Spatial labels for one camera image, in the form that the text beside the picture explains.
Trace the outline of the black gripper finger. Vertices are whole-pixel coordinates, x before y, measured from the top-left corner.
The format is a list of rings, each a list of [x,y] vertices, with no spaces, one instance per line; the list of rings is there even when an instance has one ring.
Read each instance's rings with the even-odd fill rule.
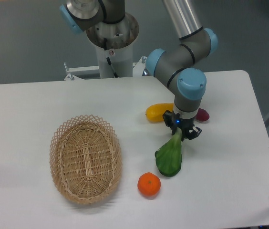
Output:
[[[176,133],[176,119],[175,119],[175,113],[173,111],[166,110],[163,115],[164,123],[167,127],[170,128],[172,134],[174,135]]]
[[[202,132],[202,129],[196,126],[193,126],[192,128],[183,128],[182,129],[182,141],[185,139],[187,140],[193,140],[197,138]]]

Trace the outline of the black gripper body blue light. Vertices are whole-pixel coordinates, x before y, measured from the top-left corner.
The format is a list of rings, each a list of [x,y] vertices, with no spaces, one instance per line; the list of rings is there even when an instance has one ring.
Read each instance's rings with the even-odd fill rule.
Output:
[[[172,113],[172,122],[173,126],[171,127],[172,133],[174,134],[177,131],[177,128],[180,128],[182,132],[189,132],[193,129],[195,117],[185,119],[181,117],[181,114]]]

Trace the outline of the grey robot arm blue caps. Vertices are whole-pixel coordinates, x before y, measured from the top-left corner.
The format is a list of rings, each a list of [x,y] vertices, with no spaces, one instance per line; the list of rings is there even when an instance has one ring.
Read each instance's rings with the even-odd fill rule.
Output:
[[[145,62],[147,72],[173,95],[172,111],[163,114],[172,133],[194,139],[201,129],[194,125],[206,90],[205,74],[194,68],[218,47],[216,34],[200,23],[190,0],[165,0],[180,44],[172,51],[152,51]],[[60,12],[74,33],[86,32],[95,46],[101,78],[133,75],[133,43],[138,37],[137,20],[125,11],[123,0],[68,0]]]

